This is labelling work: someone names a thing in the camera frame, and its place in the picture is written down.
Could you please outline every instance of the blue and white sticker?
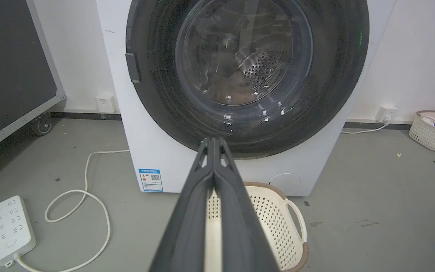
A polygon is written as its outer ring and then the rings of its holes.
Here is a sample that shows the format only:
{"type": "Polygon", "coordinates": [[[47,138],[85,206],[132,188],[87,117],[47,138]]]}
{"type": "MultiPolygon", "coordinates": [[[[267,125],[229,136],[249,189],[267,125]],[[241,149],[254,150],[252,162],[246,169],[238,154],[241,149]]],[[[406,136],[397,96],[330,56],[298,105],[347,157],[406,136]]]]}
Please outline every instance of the blue and white sticker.
{"type": "Polygon", "coordinates": [[[162,179],[158,169],[139,169],[140,181],[145,192],[163,192],[162,179]]]}

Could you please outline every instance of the washing machine door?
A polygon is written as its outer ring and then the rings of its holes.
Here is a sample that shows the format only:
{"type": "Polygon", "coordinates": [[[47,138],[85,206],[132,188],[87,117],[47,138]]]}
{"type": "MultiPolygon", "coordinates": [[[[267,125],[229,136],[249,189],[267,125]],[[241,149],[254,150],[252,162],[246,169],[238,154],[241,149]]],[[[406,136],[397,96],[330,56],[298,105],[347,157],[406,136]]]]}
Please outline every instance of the washing machine door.
{"type": "Polygon", "coordinates": [[[126,50],[139,98],[167,134],[194,150],[222,136],[250,158],[330,122],[368,36],[366,0],[135,0],[126,50]]]}

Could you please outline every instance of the power strip socket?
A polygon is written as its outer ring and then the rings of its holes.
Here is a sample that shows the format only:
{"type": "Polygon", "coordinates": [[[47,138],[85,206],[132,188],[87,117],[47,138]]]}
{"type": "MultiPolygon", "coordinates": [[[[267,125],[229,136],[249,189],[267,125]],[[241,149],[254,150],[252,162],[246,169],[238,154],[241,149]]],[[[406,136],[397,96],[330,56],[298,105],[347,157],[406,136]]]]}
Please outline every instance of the power strip socket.
{"type": "Polygon", "coordinates": [[[36,246],[25,203],[19,196],[0,202],[0,266],[14,264],[14,255],[24,255],[36,246]]]}

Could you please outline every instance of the basket handle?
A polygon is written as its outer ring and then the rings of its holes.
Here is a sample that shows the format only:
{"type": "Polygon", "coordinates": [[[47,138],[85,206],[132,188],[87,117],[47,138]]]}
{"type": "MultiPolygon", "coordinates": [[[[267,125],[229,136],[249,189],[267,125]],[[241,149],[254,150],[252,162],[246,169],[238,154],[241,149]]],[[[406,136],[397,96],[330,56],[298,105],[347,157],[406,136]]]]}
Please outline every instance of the basket handle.
{"type": "Polygon", "coordinates": [[[432,121],[435,122],[435,118],[434,117],[431,117],[431,116],[428,116],[428,115],[421,115],[421,120],[423,120],[424,118],[429,118],[429,119],[431,119],[432,121]]]}
{"type": "Polygon", "coordinates": [[[285,203],[288,204],[291,207],[291,209],[295,212],[296,217],[298,218],[298,222],[300,222],[300,229],[302,231],[302,236],[301,236],[301,240],[302,241],[301,242],[302,243],[306,242],[307,241],[307,236],[308,236],[307,235],[307,226],[305,225],[305,220],[303,218],[302,212],[300,212],[300,210],[295,205],[295,203],[290,201],[288,198],[285,199],[285,203]]]}

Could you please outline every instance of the white wall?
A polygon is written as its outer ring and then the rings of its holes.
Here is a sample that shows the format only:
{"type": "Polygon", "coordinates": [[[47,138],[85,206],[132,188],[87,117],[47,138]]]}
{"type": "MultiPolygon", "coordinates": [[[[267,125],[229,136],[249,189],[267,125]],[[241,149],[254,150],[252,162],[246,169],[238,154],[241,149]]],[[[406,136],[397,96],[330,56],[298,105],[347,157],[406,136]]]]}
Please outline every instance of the white wall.
{"type": "Polygon", "coordinates": [[[95,0],[34,0],[66,101],[55,111],[98,112],[95,96],[115,94],[95,0]]]}
{"type": "MultiPolygon", "coordinates": [[[[35,0],[69,112],[97,112],[95,96],[114,94],[95,0],[35,0]]],[[[397,0],[349,121],[373,122],[380,105],[397,123],[435,110],[435,1],[397,0]]]]}
{"type": "Polygon", "coordinates": [[[373,120],[380,105],[396,123],[435,110],[435,0],[397,0],[349,121],[373,120]]]}

